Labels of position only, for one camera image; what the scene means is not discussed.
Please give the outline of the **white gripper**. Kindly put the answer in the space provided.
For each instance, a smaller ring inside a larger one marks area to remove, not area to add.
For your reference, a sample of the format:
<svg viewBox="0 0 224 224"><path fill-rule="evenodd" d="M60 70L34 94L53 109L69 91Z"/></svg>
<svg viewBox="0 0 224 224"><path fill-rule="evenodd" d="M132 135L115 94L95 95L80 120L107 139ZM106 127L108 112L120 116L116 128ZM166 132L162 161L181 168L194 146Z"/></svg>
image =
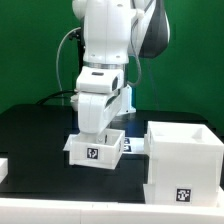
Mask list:
<svg viewBox="0 0 224 224"><path fill-rule="evenodd" d="M95 94L81 92L78 98L78 126L85 134L101 133L121 110L120 94ZM102 132L97 142L105 144L107 134Z"/></svg>

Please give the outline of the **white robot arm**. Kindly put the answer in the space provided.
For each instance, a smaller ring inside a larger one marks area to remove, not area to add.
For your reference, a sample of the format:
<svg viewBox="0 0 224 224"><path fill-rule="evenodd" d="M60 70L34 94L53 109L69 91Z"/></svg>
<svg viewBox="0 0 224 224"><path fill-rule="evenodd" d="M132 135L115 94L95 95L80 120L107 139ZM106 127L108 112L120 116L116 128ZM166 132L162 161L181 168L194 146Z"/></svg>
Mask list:
<svg viewBox="0 0 224 224"><path fill-rule="evenodd" d="M164 0L73 0L83 22L83 67L76 80L80 137L106 141L106 127L123 106L131 56L155 58L168 46Z"/></svg>

